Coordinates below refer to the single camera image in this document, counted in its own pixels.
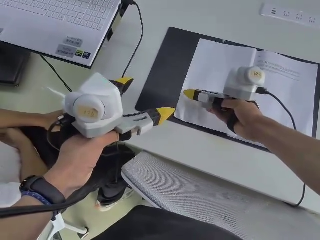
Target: white desk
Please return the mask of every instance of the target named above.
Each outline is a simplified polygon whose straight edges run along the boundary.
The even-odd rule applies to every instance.
[[[261,17],[260,0],[137,2],[142,11],[145,35],[127,72],[135,81],[123,96],[126,113],[134,111],[168,27],[320,62],[320,30]],[[279,4],[311,13],[320,7],[317,0],[307,2],[309,4],[281,0]],[[140,34],[137,9],[130,7],[92,71],[50,61],[72,89],[76,89],[93,72],[116,79],[127,65]],[[67,92],[51,69],[36,55],[32,56],[22,85],[16,89],[1,88],[0,91],[0,108],[38,113],[59,109],[62,99],[59,94]],[[274,155],[172,122],[166,122],[142,137],[135,137],[129,143],[280,200],[297,203],[302,194],[303,183]],[[320,197],[307,189],[302,206],[320,213]]]

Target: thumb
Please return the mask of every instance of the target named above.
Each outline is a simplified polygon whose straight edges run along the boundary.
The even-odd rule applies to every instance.
[[[221,107],[226,108],[226,109],[235,109],[242,102],[243,102],[243,100],[225,99],[225,100],[223,100]]]
[[[94,138],[94,141],[97,144],[100,144],[101,146],[106,147],[110,144],[113,144],[119,141],[119,133],[115,131],[111,131],[105,135]]]

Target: laptop sticker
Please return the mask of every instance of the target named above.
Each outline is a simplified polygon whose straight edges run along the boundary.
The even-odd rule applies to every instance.
[[[76,57],[82,57],[83,54],[84,54],[84,51],[82,51],[82,50],[77,50],[77,51],[75,52],[75,56],[76,56]]]
[[[72,37],[72,36],[67,36],[66,39],[63,41],[64,44],[74,46],[77,48],[81,48],[82,44],[84,41],[80,38]]]
[[[77,49],[75,47],[60,44],[55,54],[68,58],[73,58],[76,54],[76,51]]]
[[[82,56],[82,58],[83,58],[83,59],[89,59],[90,56],[91,56],[91,53],[85,51],[84,54],[83,54],[83,56]]]

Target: hand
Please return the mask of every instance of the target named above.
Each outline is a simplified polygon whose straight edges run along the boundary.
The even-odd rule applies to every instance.
[[[67,140],[60,149],[56,164],[44,175],[66,198],[89,180],[103,149],[119,141],[115,131],[96,138],[81,135]]]
[[[226,109],[233,109],[235,115],[239,119],[239,122],[234,126],[234,131],[237,135],[256,142],[256,133],[253,131],[253,124],[256,123],[257,119],[263,117],[263,114],[259,108],[251,102],[244,100],[231,100],[226,99],[222,102],[222,107]],[[229,112],[222,112],[216,109],[209,110],[221,121],[227,123],[230,116]]]
[[[17,128],[7,128],[3,142],[17,149],[20,149],[23,145],[32,144],[29,138]]]
[[[47,113],[47,114],[43,114],[42,115],[42,118],[43,118],[43,121],[42,121],[42,126],[46,129],[46,130],[49,130],[50,126],[56,122],[58,120],[58,117],[63,115],[64,112],[62,110],[59,110],[59,111],[54,111],[54,112],[50,112],[50,113]],[[53,131],[58,131],[59,128],[58,127],[55,127],[53,129]]]

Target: black watch band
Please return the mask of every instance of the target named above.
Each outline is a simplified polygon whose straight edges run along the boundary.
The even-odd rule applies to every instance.
[[[61,204],[65,196],[42,176],[29,176],[20,185],[21,192],[33,192],[44,197],[51,204]]]

